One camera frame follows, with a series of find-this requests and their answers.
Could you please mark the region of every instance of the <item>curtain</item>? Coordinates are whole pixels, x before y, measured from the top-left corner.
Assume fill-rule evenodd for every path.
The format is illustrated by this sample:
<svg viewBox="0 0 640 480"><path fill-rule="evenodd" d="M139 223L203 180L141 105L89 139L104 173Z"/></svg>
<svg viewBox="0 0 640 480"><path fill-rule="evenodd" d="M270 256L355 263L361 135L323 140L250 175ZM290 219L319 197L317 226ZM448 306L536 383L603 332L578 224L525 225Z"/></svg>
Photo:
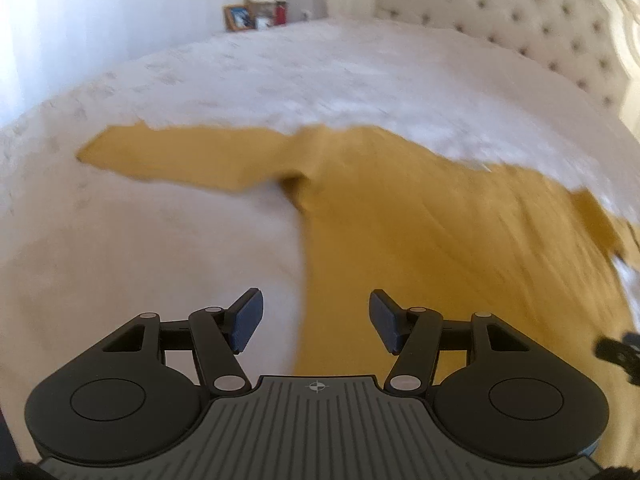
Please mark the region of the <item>curtain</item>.
<svg viewBox="0 0 640 480"><path fill-rule="evenodd" d="M0 0L0 126L117 63L225 28L243 0Z"/></svg>

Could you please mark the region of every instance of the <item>tufted headboard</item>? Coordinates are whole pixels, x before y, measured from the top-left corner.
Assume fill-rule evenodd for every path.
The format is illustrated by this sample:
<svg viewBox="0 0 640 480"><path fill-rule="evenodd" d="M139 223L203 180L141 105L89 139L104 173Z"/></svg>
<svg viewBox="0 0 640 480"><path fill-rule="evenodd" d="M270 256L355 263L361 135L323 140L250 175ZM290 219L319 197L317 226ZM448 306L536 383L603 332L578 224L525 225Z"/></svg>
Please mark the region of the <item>tufted headboard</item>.
<svg viewBox="0 0 640 480"><path fill-rule="evenodd" d="M455 28L515 50L573 81L640 136L640 19L623 0L327 2L332 16Z"/></svg>

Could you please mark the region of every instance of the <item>cream headboard frame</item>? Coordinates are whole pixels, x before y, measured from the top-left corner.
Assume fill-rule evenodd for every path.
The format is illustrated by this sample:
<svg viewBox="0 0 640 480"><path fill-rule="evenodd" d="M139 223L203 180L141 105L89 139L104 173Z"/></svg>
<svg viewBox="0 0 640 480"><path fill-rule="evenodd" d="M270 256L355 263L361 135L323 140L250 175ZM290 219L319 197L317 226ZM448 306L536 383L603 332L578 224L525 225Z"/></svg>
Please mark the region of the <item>cream headboard frame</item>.
<svg viewBox="0 0 640 480"><path fill-rule="evenodd" d="M638 6L633 3L632 0L598 0L598 9L606 14L605 19L608 20L608 34L606 38L600 38L600 41L605 41L605 47L609 49L612 54L613 62L607 61L607 66L604 66L604 60L598 59L596 54L587 54L582 56L582 66L571 62L570 54L571 49L565 48L564 52L564 65L567 65L566 70L558 70L558 72L574 80L583 89L589 91L594 97L601 102L604 101L604 105L611 104L614 111L618 114L620 119L626 126L634 133L634 135L640 139L640 16L638 15ZM381 9L379 0L327 0L328 13L330 16L346 16L350 18L390 18L394 19L397 11ZM409 16L409 19L399 18L401 21L409 21L419 23L419 19L415 16ZM429 26L436 27L451 27L455 25L453 23L433 23L435 20L431 20ZM468 32L472 36L479 36L478 32ZM504 44L508 48L518 50L516 44L521 39L511 41L511 44ZM537 52L536 55L529 55L532 59L542 62L548 66L551 70L556 70L556 62L549 62L548 52L546 57L543 54ZM609 97L611 90L607 90L602 94L598 93L598 89L587 88L584 84L585 79L578 73L580 70L585 70L584 58L588 55L593 57L593 65L595 69L590 69L592 72L598 71L598 64L600 69L606 69L610 72L618 71L618 78L616 81L616 94L612 98ZM598 76L602 74L590 74L596 86L600 82L597 80Z"/></svg>

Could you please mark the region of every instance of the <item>wooden picture frame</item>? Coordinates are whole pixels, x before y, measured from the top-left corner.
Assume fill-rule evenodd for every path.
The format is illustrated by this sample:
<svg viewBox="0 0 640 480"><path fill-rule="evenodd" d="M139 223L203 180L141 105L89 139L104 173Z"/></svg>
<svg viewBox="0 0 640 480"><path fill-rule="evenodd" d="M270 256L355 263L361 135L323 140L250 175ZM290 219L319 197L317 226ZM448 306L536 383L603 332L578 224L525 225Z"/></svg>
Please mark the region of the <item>wooden picture frame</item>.
<svg viewBox="0 0 640 480"><path fill-rule="evenodd" d="M225 13L226 30L241 32L255 28L254 14L249 6L227 5L223 7Z"/></svg>

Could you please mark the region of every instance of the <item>white bedspread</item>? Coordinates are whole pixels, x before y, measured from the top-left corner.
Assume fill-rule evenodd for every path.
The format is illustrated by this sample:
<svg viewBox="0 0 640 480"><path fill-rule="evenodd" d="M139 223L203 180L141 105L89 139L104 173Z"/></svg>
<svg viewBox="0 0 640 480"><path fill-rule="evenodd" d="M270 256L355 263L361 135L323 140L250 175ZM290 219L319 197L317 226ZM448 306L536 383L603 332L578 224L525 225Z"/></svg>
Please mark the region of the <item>white bedspread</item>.
<svg viewBox="0 0 640 480"><path fill-rule="evenodd" d="M453 30L329 20L124 64L0 130L0 404L25 458L30 389L143 311L185 319L258 286L265 316L240 361L252 380L290 371L304 285L295 210L276 186L226 196L74 159L109 124L140 119L378 124L451 158L588 186L640 219L640 145L624 126L561 76Z"/></svg>

